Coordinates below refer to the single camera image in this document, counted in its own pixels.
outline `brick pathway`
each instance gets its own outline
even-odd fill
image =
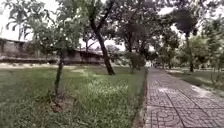
[[[149,69],[144,128],[224,128],[224,99]]]

